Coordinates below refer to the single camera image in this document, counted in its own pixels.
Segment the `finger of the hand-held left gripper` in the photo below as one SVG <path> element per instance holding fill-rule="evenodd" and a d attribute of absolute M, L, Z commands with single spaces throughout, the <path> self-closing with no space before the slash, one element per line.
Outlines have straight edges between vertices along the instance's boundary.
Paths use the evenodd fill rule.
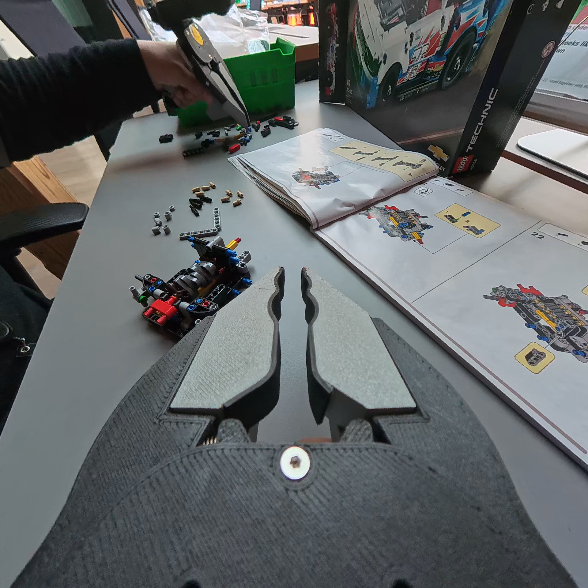
<path fill-rule="evenodd" d="M 227 113 L 225 113 L 222 103 L 224 103 L 224 96 L 219 91 L 216 83 L 215 77 L 210 77 L 206 85 L 208 86 L 208 93 L 212 96 L 210 102 L 205 101 L 206 107 L 206 114 L 212 121 L 219 121 L 221 119 L 231 118 L 234 122 L 236 122 L 232 117 L 230 117 Z"/>
<path fill-rule="evenodd" d="M 247 108 L 223 59 L 215 60 L 215 83 L 224 96 L 225 113 L 241 126 L 251 126 Z"/>

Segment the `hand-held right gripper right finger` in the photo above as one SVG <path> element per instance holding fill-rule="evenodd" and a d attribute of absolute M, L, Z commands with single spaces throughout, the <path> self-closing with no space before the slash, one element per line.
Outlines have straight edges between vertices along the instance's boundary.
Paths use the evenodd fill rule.
<path fill-rule="evenodd" d="M 338 441 L 355 419 L 412 416 L 417 403 L 369 313 L 316 272 L 301 270 L 307 388 L 315 421 Z"/>

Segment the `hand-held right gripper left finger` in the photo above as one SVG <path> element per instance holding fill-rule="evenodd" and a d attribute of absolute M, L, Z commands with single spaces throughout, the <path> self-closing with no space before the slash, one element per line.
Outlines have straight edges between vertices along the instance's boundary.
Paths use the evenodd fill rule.
<path fill-rule="evenodd" d="M 279 319 L 285 272 L 278 266 L 213 317 L 169 405 L 173 416 L 238 419 L 253 429 L 279 399 Z"/>

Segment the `pile of mixed lego pieces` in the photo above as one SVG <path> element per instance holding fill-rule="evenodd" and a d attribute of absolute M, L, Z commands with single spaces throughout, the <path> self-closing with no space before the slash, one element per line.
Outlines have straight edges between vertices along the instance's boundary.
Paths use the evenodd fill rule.
<path fill-rule="evenodd" d="M 204 138 L 202 137 L 202 132 L 196 133 L 195 138 L 200 140 L 200 143 L 191 148 L 202 146 L 207 150 L 216 145 L 228 153 L 235 153 L 241 147 L 245 147 L 251 142 L 254 133 L 259 133 L 265 138 L 270 134 L 272 128 L 281 127 L 293 130 L 298 124 L 295 118 L 288 115 L 276 116 L 269 118 L 267 121 L 253 121 L 251 126 L 247 128 L 239 124 L 232 124 L 223 129 L 210 130 Z"/>

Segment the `pile of grey lego bushings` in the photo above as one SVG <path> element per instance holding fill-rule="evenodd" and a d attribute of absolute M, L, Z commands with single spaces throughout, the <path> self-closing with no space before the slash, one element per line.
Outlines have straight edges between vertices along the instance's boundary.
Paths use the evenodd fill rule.
<path fill-rule="evenodd" d="M 153 225 L 151 228 L 151 232 L 154 235 L 165 234 L 169 235 L 171 233 L 171 228 L 169 223 L 173 219 L 173 213 L 175 212 L 176 207 L 174 205 L 169 206 L 167 210 L 163 212 L 154 212 L 153 213 Z"/>

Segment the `person's left forearm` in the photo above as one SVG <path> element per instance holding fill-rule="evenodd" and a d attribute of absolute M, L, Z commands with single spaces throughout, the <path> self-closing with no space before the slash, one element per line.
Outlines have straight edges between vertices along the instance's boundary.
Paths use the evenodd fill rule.
<path fill-rule="evenodd" d="M 159 98 L 136 40 L 1 61 L 1 167 L 83 140 Z"/>

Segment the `partly built lego assembly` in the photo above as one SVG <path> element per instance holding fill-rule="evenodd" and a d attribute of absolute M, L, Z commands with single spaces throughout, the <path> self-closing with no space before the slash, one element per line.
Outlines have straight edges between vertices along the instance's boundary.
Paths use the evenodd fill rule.
<path fill-rule="evenodd" d="M 228 245 L 220 236 L 205 240 L 194 234 L 187 239 L 199 254 L 191 266 L 167 281 L 152 274 L 136 275 L 141 287 L 129 288 L 144 307 L 142 316 L 178 339 L 252 284 L 248 267 L 251 253 L 236 251 L 240 238 Z"/>

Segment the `pile of tan lego pins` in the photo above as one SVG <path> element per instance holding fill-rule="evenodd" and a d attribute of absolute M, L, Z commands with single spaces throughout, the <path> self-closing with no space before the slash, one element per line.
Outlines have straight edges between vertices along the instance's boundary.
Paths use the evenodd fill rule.
<path fill-rule="evenodd" d="M 212 203 L 231 204 L 233 207 L 241 205 L 244 194 L 239 190 L 223 189 L 215 182 L 198 185 L 191 190 L 192 197 L 206 195 Z"/>

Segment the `grey angled lego beam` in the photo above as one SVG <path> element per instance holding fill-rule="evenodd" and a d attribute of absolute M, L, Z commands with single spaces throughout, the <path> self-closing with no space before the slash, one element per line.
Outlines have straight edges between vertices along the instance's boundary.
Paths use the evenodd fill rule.
<path fill-rule="evenodd" d="M 179 233 L 179 240 L 187 240 L 190 237 L 194 238 L 215 238 L 219 235 L 221 230 L 221 216 L 218 208 L 214 208 L 212 212 L 213 225 L 206 229 L 198 229 L 194 231 L 182 231 Z"/>

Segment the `open lego instruction booklet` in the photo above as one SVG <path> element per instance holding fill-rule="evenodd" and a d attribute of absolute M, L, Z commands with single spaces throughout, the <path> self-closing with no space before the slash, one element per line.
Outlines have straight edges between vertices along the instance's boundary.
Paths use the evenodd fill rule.
<path fill-rule="evenodd" d="M 587 237 L 334 129 L 229 161 L 587 467 Z"/>

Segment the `lego set box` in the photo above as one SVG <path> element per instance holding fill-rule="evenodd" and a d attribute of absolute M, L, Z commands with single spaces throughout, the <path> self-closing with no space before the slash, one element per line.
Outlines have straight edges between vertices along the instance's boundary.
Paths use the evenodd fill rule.
<path fill-rule="evenodd" d="M 442 175 L 491 171 L 580 4 L 319 1 L 319 100 Z"/>

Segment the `person's left hand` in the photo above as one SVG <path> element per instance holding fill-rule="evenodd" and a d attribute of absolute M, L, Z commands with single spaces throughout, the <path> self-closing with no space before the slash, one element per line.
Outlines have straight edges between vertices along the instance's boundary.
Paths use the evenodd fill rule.
<path fill-rule="evenodd" d="M 153 85 L 167 91 L 177 107 L 213 103 L 214 97 L 195 77 L 177 44 L 148 40 L 138 40 L 137 44 Z"/>

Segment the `green plastic bin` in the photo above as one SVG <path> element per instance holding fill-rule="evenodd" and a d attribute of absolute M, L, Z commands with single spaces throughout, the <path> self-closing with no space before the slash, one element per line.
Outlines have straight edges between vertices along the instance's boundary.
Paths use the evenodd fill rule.
<path fill-rule="evenodd" d="M 213 44 L 212 46 L 222 59 L 215 46 Z M 224 62 L 239 90 L 249 118 L 250 115 L 294 107 L 295 46 L 292 43 L 278 39 L 270 46 L 269 51 L 232 57 Z M 215 77 L 214 72 L 207 75 L 197 65 L 192 65 L 192 67 L 196 76 L 200 77 L 205 85 L 210 77 Z M 212 121 L 206 114 L 205 102 L 180 108 L 175 105 L 170 94 L 167 93 L 164 94 L 164 104 L 168 114 L 177 116 L 185 127 L 212 124 L 213 122 L 234 122 L 231 118 Z"/>

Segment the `clear plastic bag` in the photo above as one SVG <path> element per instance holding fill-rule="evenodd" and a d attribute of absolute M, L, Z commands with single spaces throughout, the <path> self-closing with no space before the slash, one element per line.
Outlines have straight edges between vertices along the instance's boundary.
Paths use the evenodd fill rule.
<path fill-rule="evenodd" d="M 270 49 L 267 16 L 233 5 L 225 16 L 209 14 L 197 20 L 223 58 Z"/>

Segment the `wooden cabinet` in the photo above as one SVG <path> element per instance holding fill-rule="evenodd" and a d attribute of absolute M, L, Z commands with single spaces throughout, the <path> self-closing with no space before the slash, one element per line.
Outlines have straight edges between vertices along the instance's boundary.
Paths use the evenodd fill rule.
<path fill-rule="evenodd" d="M 1 169 L 1 214 L 39 205 L 76 201 L 38 156 Z M 51 274 L 62 279 L 78 236 L 79 231 L 70 232 L 27 246 L 26 250 Z"/>

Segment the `person's dark jacket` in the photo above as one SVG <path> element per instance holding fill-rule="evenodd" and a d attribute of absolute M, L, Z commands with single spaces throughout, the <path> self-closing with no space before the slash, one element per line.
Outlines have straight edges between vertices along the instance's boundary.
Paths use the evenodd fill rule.
<path fill-rule="evenodd" d="M 17 396 L 52 300 L 1 268 L 1 428 Z"/>

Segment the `white flat device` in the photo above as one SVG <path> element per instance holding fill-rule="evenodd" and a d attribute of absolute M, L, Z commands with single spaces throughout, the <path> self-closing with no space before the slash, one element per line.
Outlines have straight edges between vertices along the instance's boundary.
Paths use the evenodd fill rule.
<path fill-rule="evenodd" d="M 517 146 L 555 166 L 587 179 L 587 135 L 555 128 L 518 140 Z"/>

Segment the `white paper sign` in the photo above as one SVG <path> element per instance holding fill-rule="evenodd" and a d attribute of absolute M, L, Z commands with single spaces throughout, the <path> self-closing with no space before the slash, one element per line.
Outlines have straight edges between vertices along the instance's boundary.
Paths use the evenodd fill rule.
<path fill-rule="evenodd" d="M 587 1 L 580 2 L 537 90 L 587 100 Z"/>

